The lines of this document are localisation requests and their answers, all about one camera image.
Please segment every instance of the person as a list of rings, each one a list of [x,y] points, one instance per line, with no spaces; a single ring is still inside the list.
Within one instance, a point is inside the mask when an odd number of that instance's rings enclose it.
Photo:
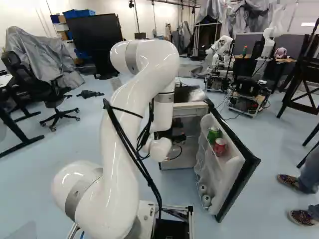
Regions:
[[[280,183],[304,194],[315,194],[319,185],[319,146],[307,156],[299,178],[279,174],[277,179]],[[302,226],[319,225],[319,204],[309,206],[308,210],[290,211],[288,216],[293,222]]]

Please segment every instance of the blue bin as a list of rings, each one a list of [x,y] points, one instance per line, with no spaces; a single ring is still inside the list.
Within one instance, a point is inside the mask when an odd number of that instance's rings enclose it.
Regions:
[[[74,49],[74,52],[78,58],[82,58],[82,59],[91,58],[85,51],[79,51],[77,49]]]
[[[66,34],[67,34],[69,40],[72,40],[72,39],[73,39],[73,38],[72,38],[72,33],[71,33],[70,31],[67,31]]]
[[[74,18],[74,17],[78,17],[76,12],[77,10],[72,9],[72,10],[63,12],[63,15],[65,16],[66,19]]]
[[[59,15],[50,15],[52,23],[59,23]]]
[[[69,18],[81,17],[81,16],[93,16],[95,15],[95,11],[92,11],[89,9],[85,9],[85,10],[72,9],[72,10],[63,12],[63,15],[65,16],[66,19],[69,19]]]
[[[81,16],[94,16],[95,15],[95,11],[92,11],[92,10],[89,10],[89,9],[78,10],[77,11],[77,15],[78,15],[78,17],[81,17]]]

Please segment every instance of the pink object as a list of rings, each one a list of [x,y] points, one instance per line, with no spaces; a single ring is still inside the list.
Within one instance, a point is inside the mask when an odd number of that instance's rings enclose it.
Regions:
[[[226,145],[227,145],[226,140],[224,140],[223,138],[216,139],[213,150],[217,157],[220,157],[225,153]]]
[[[284,47],[280,47],[275,51],[275,58],[282,59],[287,55],[287,50]]]

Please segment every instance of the office chair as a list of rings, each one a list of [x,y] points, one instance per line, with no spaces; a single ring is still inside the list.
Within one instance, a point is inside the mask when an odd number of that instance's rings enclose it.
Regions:
[[[44,101],[45,106],[55,110],[55,114],[45,120],[40,121],[41,126],[45,126],[46,122],[53,120],[53,124],[49,127],[51,131],[56,131],[56,123],[61,118],[71,118],[77,121],[80,118],[75,116],[69,116],[68,113],[79,113],[79,108],[75,108],[69,111],[59,111],[57,107],[64,101],[65,98],[70,98],[70,95],[64,95],[71,90],[70,87],[60,88],[57,85],[57,79],[63,77],[59,75],[50,80],[51,84],[45,81],[41,81],[36,78],[32,70],[28,70],[22,63],[19,56],[13,52],[4,52],[1,55],[1,59],[4,62],[6,68],[15,78],[16,84],[30,93],[31,97],[35,101]]]

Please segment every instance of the shoe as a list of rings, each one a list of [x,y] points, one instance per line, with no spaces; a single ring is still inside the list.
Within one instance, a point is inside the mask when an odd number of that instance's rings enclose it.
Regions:
[[[308,213],[308,211],[305,210],[290,211],[288,214],[288,218],[292,222],[304,227],[312,227],[315,225],[319,225],[319,222],[313,219]]]
[[[303,193],[299,187],[298,178],[286,174],[278,174],[277,179],[280,183]]]

